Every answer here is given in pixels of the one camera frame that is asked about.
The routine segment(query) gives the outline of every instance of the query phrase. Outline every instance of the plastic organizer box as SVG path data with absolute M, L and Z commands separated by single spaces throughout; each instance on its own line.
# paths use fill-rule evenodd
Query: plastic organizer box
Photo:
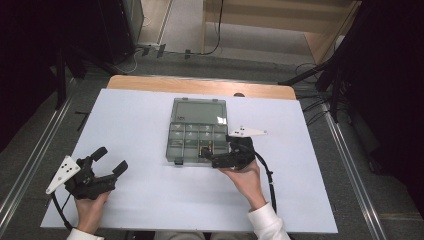
M 209 163 L 202 147 L 213 154 L 228 153 L 227 109 L 224 100 L 176 98 L 169 125 L 166 158 L 176 165 Z

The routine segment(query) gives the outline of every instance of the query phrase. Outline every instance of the hand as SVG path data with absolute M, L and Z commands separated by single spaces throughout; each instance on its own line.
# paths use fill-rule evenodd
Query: hand
M 247 198 L 252 207 L 251 211 L 266 205 L 266 200 L 262 193 L 260 170 L 256 160 L 253 160 L 242 170 L 231 168 L 220 168 L 219 170 L 227 175 L 234 182 L 239 192 Z
M 75 199 L 79 217 L 78 230 L 94 235 L 99 228 L 100 219 L 103 215 L 103 205 L 109 198 L 109 194 L 110 192 L 102 193 L 96 200 Z

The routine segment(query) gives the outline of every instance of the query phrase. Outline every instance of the white table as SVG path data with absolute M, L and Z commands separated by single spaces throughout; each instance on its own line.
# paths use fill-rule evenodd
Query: white table
M 253 137 L 255 150 L 274 172 L 278 215 L 288 232 L 336 233 L 337 227 L 309 133 L 296 100 L 238 98 L 186 93 L 104 89 L 100 93 L 74 159 L 105 146 L 109 153 L 93 164 L 96 175 L 110 174 L 122 160 L 128 170 L 105 206 L 101 227 L 131 230 L 252 231 L 249 204 L 216 169 L 176 167 L 165 157 L 173 99 L 226 100 L 229 130 L 240 125 L 267 130 Z M 264 169 L 262 186 L 269 188 Z M 57 191 L 60 203 L 67 197 Z M 73 201 L 65 208 L 77 224 Z M 50 204 L 41 227 L 62 228 Z

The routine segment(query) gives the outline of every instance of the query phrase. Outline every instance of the metal rail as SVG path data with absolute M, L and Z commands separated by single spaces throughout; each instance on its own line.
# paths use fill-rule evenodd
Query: metal rail
M 32 178 L 34 177 L 38 166 L 43 160 L 44 154 L 46 153 L 53 137 L 55 136 L 57 129 L 59 128 L 69 106 L 72 102 L 72 98 L 78 88 L 79 83 L 76 79 L 72 78 L 68 85 L 68 99 L 64 102 L 59 110 L 56 110 L 50 119 L 46 129 L 38 140 L 37 145 L 29 156 L 24 168 L 19 174 L 15 181 L 12 189 L 3 201 L 0 207 L 0 238 L 6 232 L 6 228 L 9 225 L 19 203 L 21 202 Z
M 322 104 L 322 108 L 325 112 L 328 112 L 329 105 Z M 383 226 L 381 225 L 378 214 L 374 208 L 370 196 L 367 193 L 364 183 L 356 169 L 355 162 L 349 152 L 349 148 L 343 138 L 343 134 L 329 113 L 325 114 L 328 126 L 330 127 L 331 133 L 333 134 L 334 141 L 340 152 L 343 164 L 346 168 L 347 175 L 349 176 L 356 198 L 358 199 L 359 206 L 361 207 L 362 214 L 364 215 L 365 221 L 367 222 L 371 236 L 374 240 L 387 240 L 387 236 L 384 232 Z

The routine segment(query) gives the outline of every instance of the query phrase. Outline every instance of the gray carpet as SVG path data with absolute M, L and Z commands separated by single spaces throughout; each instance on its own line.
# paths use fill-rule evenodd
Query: gray carpet
M 214 57 L 192 56 L 185 60 L 184 55 L 165 54 L 157 58 L 156 52 L 151 51 L 147 56 L 137 55 L 138 67 L 131 75 L 166 75 L 182 77 L 234 79 L 263 84 L 275 84 L 277 81 L 287 80 L 295 76 L 296 66 L 253 61 L 229 60 Z M 132 59 L 119 65 L 121 69 L 131 70 Z M 63 160 L 64 155 L 71 154 L 81 131 L 77 131 L 84 116 L 75 114 L 90 112 L 101 88 L 107 85 L 109 76 L 102 70 L 87 65 L 89 74 L 80 80 L 79 88 L 72 104 L 61 123 L 52 143 L 40 164 L 24 198 L 21 201 L 2 239 L 65 239 L 66 230 L 51 230 L 40 228 L 46 211 L 47 196 L 45 188 L 50 182 L 51 175 Z M 303 66 L 302 72 L 310 66 Z M 317 98 L 302 98 L 302 96 L 316 95 L 313 90 L 314 77 L 295 86 L 296 94 L 303 107 L 310 106 L 318 101 Z M 11 144 L 0 154 L 2 181 L 0 197 L 4 199 L 10 190 L 20 169 L 24 166 L 34 148 L 43 129 L 53 113 L 55 95 L 51 96 L 37 113 L 16 135 Z M 314 115 L 321 112 L 320 106 L 305 112 L 305 121 L 308 122 Z M 416 213 L 406 190 L 390 176 L 377 176 L 370 173 L 366 154 L 363 152 L 355 133 L 348 125 L 348 118 L 344 111 L 339 111 L 340 126 L 346 135 L 346 141 L 351 148 L 361 177 L 376 205 L 379 214 L 386 216 L 382 220 L 389 239 L 418 240 L 424 238 L 424 223 L 417 218 L 401 220 L 388 218 L 392 213 Z M 338 234 L 294 234 L 297 240 L 309 239 L 372 239 L 369 229 L 360 210 L 352 185 L 346 174 L 339 152 L 324 117 L 319 118 L 309 126 L 309 133 L 320 165 L 324 183 L 327 188 L 330 203 L 333 206 L 334 216 L 339 229 Z M 102 230 L 100 234 L 108 239 L 124 239 L 124 231 Z

